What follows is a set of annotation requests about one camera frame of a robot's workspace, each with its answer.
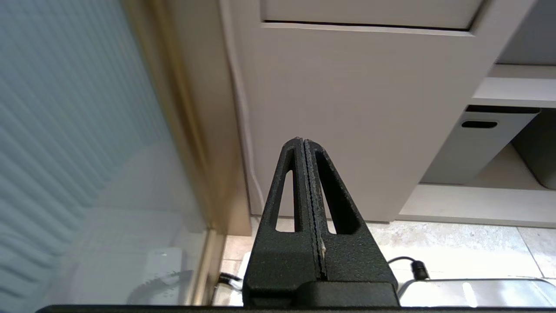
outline white cable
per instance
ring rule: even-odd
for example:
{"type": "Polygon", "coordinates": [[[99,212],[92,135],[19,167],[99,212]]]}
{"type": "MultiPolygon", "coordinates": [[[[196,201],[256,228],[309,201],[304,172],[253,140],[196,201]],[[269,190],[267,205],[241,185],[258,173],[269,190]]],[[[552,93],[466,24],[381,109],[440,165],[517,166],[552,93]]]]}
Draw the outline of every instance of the white cable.
{"type": "Polygon", "coordinates": [[[232,72],[232,77],[234,78],[234,85],[237,95],[237,107],[239,108],[239,122],[243,127],[240,127],[241,134],[244,138],[245,153],[247,154],[247,172],[251,177],[253,185],[257,195],[259,196],[259,201],[261,203],[261,211],[265,208],[265,198],[262,195],[261,186],[257,180],[255,174],[255,160],[253,156],[253,143],[251,140],[251,126],[249,123],[249,108],[247,105],[247,95],[245,94],[244,82],[242,79],[242,73],[240,69],[240,62],[237,55],[237,50],[235,46],[234,37],[234,24],[232,22],[232,14],[229,0],[220,0],[220,14],[222,17],[222,28],[224,29],[224,41],[226,43],[226,49],[228,54],[228,62],[230,63],[230,68],[232,72]]]}

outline storage bin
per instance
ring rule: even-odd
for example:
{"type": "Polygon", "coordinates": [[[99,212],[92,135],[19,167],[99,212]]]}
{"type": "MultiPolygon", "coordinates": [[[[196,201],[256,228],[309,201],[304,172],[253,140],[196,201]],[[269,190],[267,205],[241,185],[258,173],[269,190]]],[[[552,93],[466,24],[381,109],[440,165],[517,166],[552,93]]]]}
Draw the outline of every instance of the storage bin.
{"type": "Polygon", "coordinates": [[[513,140],[538,182],[556,189],[556,111],[543,111],[513,140]]]}
{"type": "Polygon", "coordinates": [[[469,183],[539,112],[532,107],[470,105],[421,182],[469,183]]]}

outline tile floor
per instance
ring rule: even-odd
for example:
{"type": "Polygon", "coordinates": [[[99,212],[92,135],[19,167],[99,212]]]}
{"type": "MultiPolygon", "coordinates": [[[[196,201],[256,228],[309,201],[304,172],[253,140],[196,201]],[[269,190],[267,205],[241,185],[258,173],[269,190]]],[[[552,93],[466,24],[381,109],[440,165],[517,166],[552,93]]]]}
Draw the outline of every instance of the tile floor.
{"type": "MultiPolygon", "coordinates": [[[[228,236],[223,272],[238,274],[251,251],[259,218],[251,220],[251,237],[228,236]]],[[[421,260],[431,278],[538,277],[556,284],[556,229],[404,221],[367,226],[387,260],[421,260]]],[[[292,219],[283,218],[276,228],[292,232],[293,227],[292,219]]],[[[409,266],[409,261],[392,263],[400,285],[413,278],[409,266]]],[[[214,305],[233,305],[233,298],[230,303],[230,291],[220,288],[214,305]]]]}

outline white shelf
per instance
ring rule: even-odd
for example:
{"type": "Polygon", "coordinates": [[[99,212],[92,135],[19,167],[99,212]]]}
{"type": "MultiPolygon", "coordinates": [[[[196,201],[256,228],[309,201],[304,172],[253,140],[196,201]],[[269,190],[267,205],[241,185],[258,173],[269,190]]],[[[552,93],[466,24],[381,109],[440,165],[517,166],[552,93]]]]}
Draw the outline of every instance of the white shelf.
{"type": "Polygon", "coordinates": [[[556,227],[556,190],[508,145],[467,185],[419,184],[397,219],[556,227]]]}
{"type": "Polygon", "coordinates": [[[471,104],[556,107],[556,66],[494,65],[471,104]]]}

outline bin handle hole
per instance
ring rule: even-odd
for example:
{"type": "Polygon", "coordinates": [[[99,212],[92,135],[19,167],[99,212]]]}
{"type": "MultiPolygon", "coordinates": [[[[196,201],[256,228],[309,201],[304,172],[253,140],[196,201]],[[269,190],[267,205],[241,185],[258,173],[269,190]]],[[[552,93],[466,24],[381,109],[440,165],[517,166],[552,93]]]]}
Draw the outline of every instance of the bin handle hole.
{"type": "Polygon", "coordinates": [[[465,121],[461,124],[464,128],[495,128],[498,122],[492,121],[465,121]]]}

